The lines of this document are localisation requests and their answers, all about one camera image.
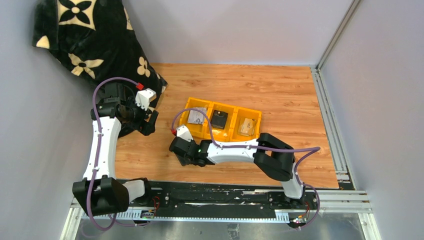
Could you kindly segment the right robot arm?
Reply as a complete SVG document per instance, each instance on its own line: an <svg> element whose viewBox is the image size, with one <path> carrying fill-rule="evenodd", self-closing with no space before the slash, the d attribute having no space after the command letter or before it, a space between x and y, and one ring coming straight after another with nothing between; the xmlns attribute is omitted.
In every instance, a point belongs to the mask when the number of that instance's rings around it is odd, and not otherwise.
<svg viewBox="0 0 424 240"><path fill-rule="evenodd" d="M305 203L305 187L296 174L298 164L295 153L313 153L317 148L294 149L269 133L241 142L220 142L176 136L169 146L182 166L205 167L222 163L250 163L256 165L269 178L281 183L284 200L290 204Z"/></svg>

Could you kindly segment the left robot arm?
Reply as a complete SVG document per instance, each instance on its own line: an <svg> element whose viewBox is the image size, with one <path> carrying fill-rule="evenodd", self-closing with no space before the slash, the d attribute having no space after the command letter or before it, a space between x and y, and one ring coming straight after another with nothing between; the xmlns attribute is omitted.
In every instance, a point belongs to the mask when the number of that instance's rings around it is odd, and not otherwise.
<svg viewBox="0 0 424 240"><path fill-rule="evenodd" d="M103 97L94 102L90 112L93 140L88 165L82 180L72 185L72 193L86 214L117 214L125 212L133 201L146 206L153 200L147 178L125 183L116 178L118 139L127 131L138 131L144 136L155 132L159 113L149 112L149 106L156 99L156 92L141 84L137 90L123 83L106 83Z"/></svg>

